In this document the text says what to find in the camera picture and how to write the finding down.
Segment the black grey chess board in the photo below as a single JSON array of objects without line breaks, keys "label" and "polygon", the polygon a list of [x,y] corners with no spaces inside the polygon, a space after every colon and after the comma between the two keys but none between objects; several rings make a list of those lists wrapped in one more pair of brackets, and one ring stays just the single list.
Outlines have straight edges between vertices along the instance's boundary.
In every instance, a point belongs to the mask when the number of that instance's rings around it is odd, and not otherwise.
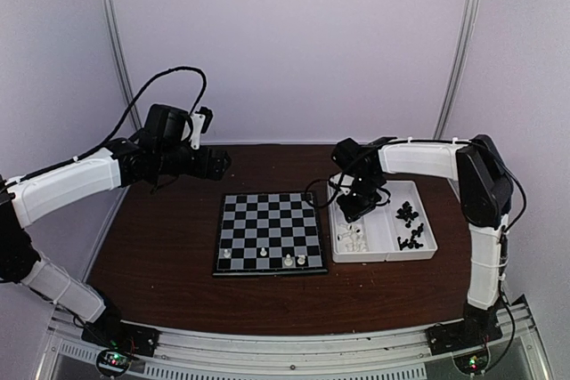
[{"label": "black grey chess board", "polygon": [[[322,226],[312,191],[225,194],[221,198],[212,275],[258,277],[328,272]],[[260,255],[265,247],[268,254]],[[223,257],[225,248],[232,250]],[[295,265],[285,267],[291,254]],[[306,256],[299,265],[297,258]]]}]

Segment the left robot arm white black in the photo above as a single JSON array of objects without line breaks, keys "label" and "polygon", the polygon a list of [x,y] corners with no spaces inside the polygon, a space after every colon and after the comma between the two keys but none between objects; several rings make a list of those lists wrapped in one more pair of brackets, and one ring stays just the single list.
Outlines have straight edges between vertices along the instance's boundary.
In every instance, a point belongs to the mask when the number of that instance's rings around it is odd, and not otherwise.
[{"label": "left robot arm white black", "polygon": [[94,334],[108,347],[122,346],[128,330],[110,315],[110,304],[37,251],[26,229],[81,199],[138,182],[147,182],[159,190],[163,176],[221,180],[231,164],[230,156],[200,142],[212,118],[212,110],[206,107],[188,113],[154,104],[144,127],[131,138],[111,139],[99,149],[43,172],[3,181],[1,280],[22,284],[84,322],[93,323]]}]

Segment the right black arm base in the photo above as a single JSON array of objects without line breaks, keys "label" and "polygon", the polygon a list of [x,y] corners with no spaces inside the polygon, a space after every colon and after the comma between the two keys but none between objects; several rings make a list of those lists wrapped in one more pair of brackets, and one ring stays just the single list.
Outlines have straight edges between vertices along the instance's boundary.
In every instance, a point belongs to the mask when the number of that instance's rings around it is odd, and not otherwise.
[{"label": "right black arm base", "polygon": [[497,311],[497,305],[483,310],[465,303],[460,320],[437,323],[426,330],[431,354],[458,352],[501,339],[503,334],[498,326]]}]

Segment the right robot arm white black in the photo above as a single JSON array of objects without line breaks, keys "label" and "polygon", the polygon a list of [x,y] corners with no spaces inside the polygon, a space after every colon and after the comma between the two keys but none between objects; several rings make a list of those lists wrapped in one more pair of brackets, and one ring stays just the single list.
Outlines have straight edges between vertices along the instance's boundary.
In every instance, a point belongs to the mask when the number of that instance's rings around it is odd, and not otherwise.
[{"label": "right robot arm white black", "polygon": [[369,144],[351,138],[331,153],[340,172],[329,179],[330,201],[348,222],[389,205],[390,174],[415,174],[452,180],[459,185],[460,208],[471,236],[471,272],[466,319],[457,326],[462,344],[477,344],[491,330],[487,316],[500,300],[508,249],[506,238],[515,179],[485,135],[461,141],[381,137]]}]

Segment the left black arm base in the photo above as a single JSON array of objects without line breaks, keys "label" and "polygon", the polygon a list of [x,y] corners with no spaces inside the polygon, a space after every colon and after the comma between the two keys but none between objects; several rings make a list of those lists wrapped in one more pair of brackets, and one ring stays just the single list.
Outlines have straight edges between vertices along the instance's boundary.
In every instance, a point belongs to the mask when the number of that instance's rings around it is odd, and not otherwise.
[{"label": "left black arm base", "polygon": [[105,309],[97,320],[82,325],[81,339],[130,355],[152,357],[159,335],[156,328],[126,323],[119,311]]}]

